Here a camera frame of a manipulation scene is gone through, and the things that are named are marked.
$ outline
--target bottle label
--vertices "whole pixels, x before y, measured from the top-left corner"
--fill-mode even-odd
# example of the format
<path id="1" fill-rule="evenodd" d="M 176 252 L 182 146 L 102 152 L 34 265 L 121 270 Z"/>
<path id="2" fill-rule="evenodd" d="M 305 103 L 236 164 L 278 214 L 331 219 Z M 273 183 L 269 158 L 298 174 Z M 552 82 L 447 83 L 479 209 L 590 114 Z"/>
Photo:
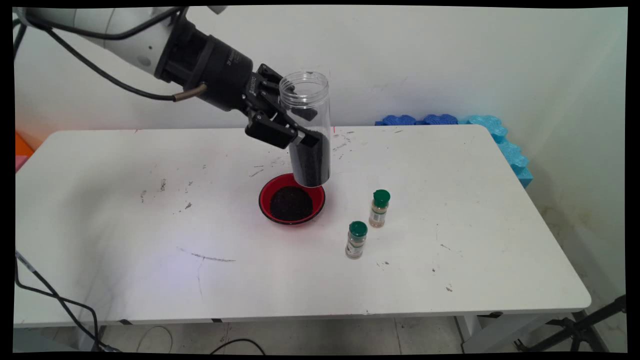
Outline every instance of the bottle label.
<path id="1" fill-rule="evenodd" d="M 384 222 L 385 215 L 387 215 L 387 213 L 378 214 L 377 212 L 371 210 L 371 220 L 374 222 Z"/>
<path id="2" fill-rule="evenodd" d="M 364 247 L 364 243 L 359 247 L 355 247 L 353 246 L 353 244 L 351 244 L 350 241 L 347 241 L 347 249 L 346 249 L 347 255 L 352 258 L 358 258 L 360 257 L 360 255 L 362 255 L 363 247 Z"/>

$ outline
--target spice bottle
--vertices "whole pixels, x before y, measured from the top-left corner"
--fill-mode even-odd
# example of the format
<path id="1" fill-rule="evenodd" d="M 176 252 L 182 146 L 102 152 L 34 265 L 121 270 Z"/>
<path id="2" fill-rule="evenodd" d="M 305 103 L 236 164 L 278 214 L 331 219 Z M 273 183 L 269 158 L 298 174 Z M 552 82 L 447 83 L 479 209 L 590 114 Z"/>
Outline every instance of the spice bottle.
<path id="1" fill-rule="evenodd" d="M 376 190 L 376 192 L 373 193 L 371 215 L 369 215 L 369 223 L 371 226 L 382 227 L 382 225 L 385 224 L 389 199 L 391 199 L 391 194 L 386 190 Z"/>
<path id="2" fill-rule="evenodd" d="M 358 259 L 362 256 L 364 241 L 367 239 L 367 224 L 362 221 L 354 221 L 349 225 L 347 233 L 347 248 L 344 252 L 351 259 Z"/>

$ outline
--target black bowl rim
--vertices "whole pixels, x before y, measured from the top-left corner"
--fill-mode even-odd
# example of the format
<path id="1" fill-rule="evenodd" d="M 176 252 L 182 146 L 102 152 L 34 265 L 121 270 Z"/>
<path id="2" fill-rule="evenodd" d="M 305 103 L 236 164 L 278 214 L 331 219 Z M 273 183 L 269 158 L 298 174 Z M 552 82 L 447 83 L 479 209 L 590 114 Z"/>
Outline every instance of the black bowl rim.
<path id="1" fill-rule="evenodd" d="M 322 193 L 323 193 L 323 198 L 322 198 L 322 204 L 320 204 L 320 208 L 318 209 L 318 211 L 313 214 L 311 217 L 307 218 L 306 220 L 298 220 L 298 221 L 282 221 L 282 220 L 278 220 L 276 218 L 272 218 L 269 215 L 267 215 L 266 212 L 264 212 L 264 209 L 262 208 L 262 204 L 260 202 L 260 198 L 262 197 L 262 192 L 264 191 L 264 188 L 267 186 L 268 183 L 274 181 L 275 179 L 279 178 L 280 176 L 284 176 L 284 175 L 289 175 L 289 174 L 293 174 L 292 172 L 288 172 L 286 174 L 280 174 L 276 177 L 274 177 L 273 179 L 267 181 L 264 186 L 262 187 L 262 189 L 260 190 L 260 193 L 258 193 L 258 207 L 260 208 L 260 211 L 262 212 L 262 214 L 269 220 L 278 223 L 278 224 L 282 224 L 282 225 L 298 225 L 298 224 L 304 224 L 305 222 L 308 222 L 309 220 L 313 219 L 314 217 L 318 216 L 318 214 L 320 214 L 320 211 L 322 211 L 322 209 L 324 208 L 324 204 L 326 202 L 326 193 L 324 192 L 324 188 L 322 185 L 320 185 L 320 189 L 322 189 Z"/>

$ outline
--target orange object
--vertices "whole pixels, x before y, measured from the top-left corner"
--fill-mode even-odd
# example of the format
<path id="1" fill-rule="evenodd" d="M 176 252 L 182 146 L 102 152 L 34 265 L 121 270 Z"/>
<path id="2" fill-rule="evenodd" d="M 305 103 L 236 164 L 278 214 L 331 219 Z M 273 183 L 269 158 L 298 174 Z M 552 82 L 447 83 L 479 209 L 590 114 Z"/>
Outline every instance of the orange object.
<path id="1" fill-rule="evenodd" d="M 29 158 L 33 155 L 33 149 L 18 135 L 18 132 L 15 132 L 15 155 L 16 156 L 26 156 Z"/>

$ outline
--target green cap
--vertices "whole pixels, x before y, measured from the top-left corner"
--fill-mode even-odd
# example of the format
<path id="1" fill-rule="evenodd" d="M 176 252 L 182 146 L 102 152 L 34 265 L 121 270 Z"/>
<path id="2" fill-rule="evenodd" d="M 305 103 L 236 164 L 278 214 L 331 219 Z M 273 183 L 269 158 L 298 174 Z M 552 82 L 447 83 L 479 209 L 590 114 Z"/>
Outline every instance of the green cap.
<path id="1" fill-rule="evenodd" d="M 373 193 L 373 204 L 379 208 L 386 208 L 389 205 L 391 194 L 386 190 L 376 190 Z"/>
<path id="2" fill-rule="evenodd" d="M 367 234 L 367 224 L 362 221 L 354 221 L 349 225 L 349 232 L 353 236 L 361 238 Z"/>

